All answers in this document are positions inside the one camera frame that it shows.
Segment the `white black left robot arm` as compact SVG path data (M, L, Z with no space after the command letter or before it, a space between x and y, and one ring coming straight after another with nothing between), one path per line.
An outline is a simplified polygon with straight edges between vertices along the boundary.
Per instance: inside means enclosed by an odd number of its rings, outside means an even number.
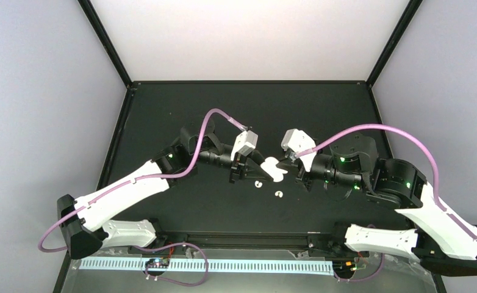
M198 162L225 168L229 181L242 179L274 181L276 163L256 150L257 135L242 131L233 145L215 135L213 121L207 122L199 153L196 144L200 128L194 124L181 128L179 137L140 168L113 184L78 198L64 195L57 200L57 213L64 219L59 225L72 259L91 256L106 247L147 247L156 239L157 223L148 218L140 221L114 220L125 209L181 183L170 178L184 172L197 156Z

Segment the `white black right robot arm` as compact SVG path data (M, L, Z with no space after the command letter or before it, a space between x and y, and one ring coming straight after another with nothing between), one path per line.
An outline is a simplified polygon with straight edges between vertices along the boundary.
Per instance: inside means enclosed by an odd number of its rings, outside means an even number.
M407 230L384 230L338 223L328 237L329 251L375 251L407 258L447 277L477 276L477 225L461 220L441 199L425 175L401 159L379 157L373 138L359 132L330 144L329 153L299 129L288 130L281 142L280 168L295 167L296 180L310 189L314 181L365 194L413 223Z

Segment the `white earbud charging case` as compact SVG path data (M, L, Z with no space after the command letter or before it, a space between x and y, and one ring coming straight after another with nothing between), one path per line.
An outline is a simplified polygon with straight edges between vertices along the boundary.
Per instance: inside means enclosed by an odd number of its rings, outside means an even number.
M275 157L266 157L263 163L260 164L261 169L272 178L274 183L281 182L284 176L288 174L287 170L277 166L279 163L280 161Z

